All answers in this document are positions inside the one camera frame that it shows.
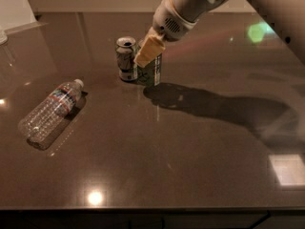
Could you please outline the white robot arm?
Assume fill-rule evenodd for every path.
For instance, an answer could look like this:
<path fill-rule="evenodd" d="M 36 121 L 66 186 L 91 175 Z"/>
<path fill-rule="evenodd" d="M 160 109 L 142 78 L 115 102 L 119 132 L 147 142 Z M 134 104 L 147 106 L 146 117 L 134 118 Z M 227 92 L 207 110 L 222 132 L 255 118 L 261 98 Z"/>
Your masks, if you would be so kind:
<path fill-rule="evenodd" d="M 165 51 L 167 42 L 180 40 L 199 17 L 229 0 L 162 0 L 134 62 L 144 68 Z M 291 52 L 305 63 L 305 0 L 245 0 Z"/>

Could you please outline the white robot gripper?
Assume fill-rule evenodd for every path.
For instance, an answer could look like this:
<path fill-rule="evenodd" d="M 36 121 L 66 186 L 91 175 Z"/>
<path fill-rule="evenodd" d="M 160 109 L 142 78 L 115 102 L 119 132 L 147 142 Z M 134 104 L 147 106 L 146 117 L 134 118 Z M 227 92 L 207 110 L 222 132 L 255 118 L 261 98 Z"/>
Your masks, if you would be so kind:
<path fill-rule="evenodd" d="M 162 0 L 156 9 L 152 28 L 144 38 L 134 63 L 145 68 L 165 51 L 165 42 L 180 40 L 197 23 L 198 0 Z"/>

